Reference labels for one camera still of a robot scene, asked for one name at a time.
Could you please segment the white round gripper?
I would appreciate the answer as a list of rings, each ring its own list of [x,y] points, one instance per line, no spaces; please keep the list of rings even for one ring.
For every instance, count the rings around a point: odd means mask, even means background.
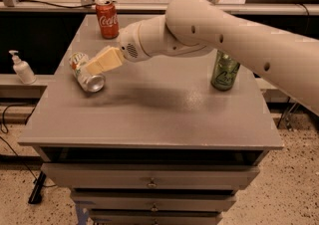
[[[87,72],[91,75],[97,75],[113,70],[120,67],[125,58],[131,62],[148,60],[150,56],[144,51],[139,37],[141,24],[141,22],[136,22],[122,28],[118,36],[121,51],[116,47],[105,47],[86,64]]]

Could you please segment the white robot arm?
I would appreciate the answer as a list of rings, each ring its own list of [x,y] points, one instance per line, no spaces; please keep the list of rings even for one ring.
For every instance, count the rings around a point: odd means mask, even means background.
[[[163,15],[121,29],[117,43],[89,61],[89,74],[112,70],[125,60],[196,57],[210,47],[319,114],[317,39],[237,18],[206,0],[172,0]]]

